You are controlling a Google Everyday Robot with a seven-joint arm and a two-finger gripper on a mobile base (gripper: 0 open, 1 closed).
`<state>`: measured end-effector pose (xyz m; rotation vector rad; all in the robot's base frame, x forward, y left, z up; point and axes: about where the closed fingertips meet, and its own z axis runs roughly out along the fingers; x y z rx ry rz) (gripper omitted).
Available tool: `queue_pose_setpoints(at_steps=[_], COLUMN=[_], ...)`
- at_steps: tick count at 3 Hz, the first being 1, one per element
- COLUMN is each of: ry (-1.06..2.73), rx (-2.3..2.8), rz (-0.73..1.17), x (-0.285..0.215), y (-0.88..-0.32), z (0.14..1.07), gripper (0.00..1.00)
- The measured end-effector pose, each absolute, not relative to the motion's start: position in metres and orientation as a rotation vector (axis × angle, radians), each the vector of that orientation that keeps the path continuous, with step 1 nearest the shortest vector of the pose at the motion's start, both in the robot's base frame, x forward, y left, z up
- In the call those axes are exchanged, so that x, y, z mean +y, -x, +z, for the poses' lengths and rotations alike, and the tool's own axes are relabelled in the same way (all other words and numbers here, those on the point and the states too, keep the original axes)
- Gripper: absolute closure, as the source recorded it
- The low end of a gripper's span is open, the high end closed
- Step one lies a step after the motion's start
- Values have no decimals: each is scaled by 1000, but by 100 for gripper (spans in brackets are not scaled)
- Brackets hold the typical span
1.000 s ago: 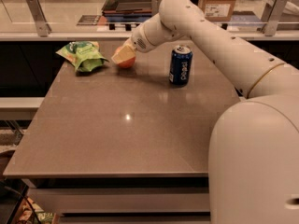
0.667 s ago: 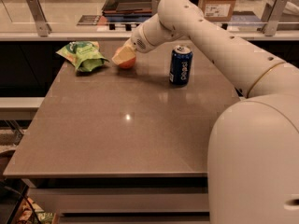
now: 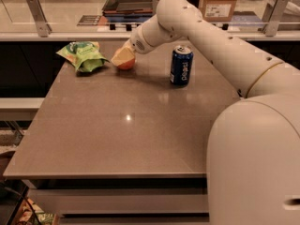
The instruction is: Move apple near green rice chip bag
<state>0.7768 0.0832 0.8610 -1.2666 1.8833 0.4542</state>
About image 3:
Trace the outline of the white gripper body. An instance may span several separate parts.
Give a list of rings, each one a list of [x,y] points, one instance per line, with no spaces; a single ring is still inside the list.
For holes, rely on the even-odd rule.
[[[130,38],[125,42],[124,47],[129,48],[132,52],[146,54],[156,48],[154,29],[146,28],[143,25],[136,28]]]

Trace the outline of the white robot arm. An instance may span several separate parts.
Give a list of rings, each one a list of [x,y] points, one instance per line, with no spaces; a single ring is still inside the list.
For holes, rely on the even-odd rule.
[[[207,22],[187,0],[159,0],[156,13],[112,57],[186,38],[237,96],[208,138],[211,225],[300,225],[300,73],[296,67]]]

